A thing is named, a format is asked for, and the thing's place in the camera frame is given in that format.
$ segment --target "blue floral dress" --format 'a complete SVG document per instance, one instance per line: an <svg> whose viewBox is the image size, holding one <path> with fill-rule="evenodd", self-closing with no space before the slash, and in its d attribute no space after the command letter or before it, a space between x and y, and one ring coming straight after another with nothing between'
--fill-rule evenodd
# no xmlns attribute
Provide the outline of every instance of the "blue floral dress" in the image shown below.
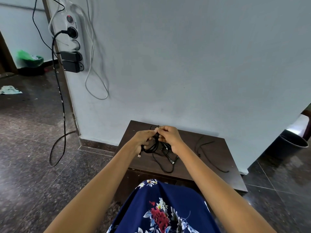
<svg viewBox="0 0 311 233"><path fill-rule="evenodd" d="M204 199L194 190L143 181L128 197L107 233L220 233Z"/></svg>

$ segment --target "white power strip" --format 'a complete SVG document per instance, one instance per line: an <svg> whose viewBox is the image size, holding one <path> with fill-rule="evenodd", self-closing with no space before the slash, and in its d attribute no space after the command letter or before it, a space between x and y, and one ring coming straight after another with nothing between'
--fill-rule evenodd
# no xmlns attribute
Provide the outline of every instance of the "white power strip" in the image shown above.
<svg viewBox="0 0 311 233"><path fill-rule="evenodd" d="M70 11L66 11L65 23L66 23L67 28L73 27L76 29L76 31L78 33L78 37L76 39L73 39L73 38L68 36L68 40L71 42L69 45L73 46L72 51L77 51L82 56L82 60L79 62L80 71L87 71L89 65L88 65L85 47L84 47L80 18L77 14L70 12Z"/></svg>

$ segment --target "green plastic bag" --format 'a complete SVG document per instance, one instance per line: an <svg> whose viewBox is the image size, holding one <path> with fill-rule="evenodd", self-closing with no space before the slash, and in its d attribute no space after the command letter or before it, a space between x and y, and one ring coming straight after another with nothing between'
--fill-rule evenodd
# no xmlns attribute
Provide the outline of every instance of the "green plastic bag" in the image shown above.
<svg viewBox="0 0 311 233"><path fill-rule="evenodd" d="M39 55L31 55L29 53L27 53L24 50L19 50L17 52L17 57L22 60L23 62L25 62L25 64L27 65L27 67L29 68L37 68L40 65L43 64L44 59L42 56Z"/></svg>

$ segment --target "floor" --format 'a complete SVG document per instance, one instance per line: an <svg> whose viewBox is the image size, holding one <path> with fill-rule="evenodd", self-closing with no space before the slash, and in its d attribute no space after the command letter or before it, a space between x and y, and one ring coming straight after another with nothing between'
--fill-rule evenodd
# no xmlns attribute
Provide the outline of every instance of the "floor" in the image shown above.
<svg viewBox="0 0 311 233"><path fill-rule="evenodd" d="M3 85L13 85L23 94L0 95L0 232L43 232L111 160L112 153L80 146L73 133L63 159L51 168L50 149L63 134L55 76L52 72L36 77L16 75L0 78ZM75 126L67 95L64 102L69 132ZM62 142L56 146L54 162L62 147ZM243 198L278 233L310 232L311 149L283 162L263 156L243 179L249 190ZM106 232L119 207L112 203L97 232Z"/></svg>

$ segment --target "brown table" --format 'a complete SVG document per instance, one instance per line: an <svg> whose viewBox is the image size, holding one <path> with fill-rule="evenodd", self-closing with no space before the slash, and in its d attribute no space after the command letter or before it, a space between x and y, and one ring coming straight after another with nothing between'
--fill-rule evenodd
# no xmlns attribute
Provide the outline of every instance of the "brown table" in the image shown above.
<svg viewBox="0 0 311 233"><path fill-rule="evenodd" d="M123 137L119 144L116 153L122 148L122 146L129 141L137 131L149 130L156 128L157 125L142 123L131 120ZM201 160L211 168L218 176L220 176L226 183L228 183L233 189L240 193L247 192L247 188L242 180L242 177L235 165L233 157L228 149L226 141L223 138L213 137L205 135L203 138L202 134L187 132L179 130L180 136L183 141L194 151L195 146L213 141L210 144L202 146L207 157L216 165L218 168L228 173L217 170L201 153ZM162 164L165 170L171 170L172 164L167 160L166 157L161 157L155 154L155 158ZM196 184L188 173L183 162L178 159L175 164L173 173L165 173L161 170L160 166L153 159L152 154L142 152L141 157L135 157L131 162L129 169L124 176L120 189L117 190L115 200L118 202L124 202L134 188L146 179L158 179L162 182L169 184L183 185L195 189L199 192Z"/></svg>

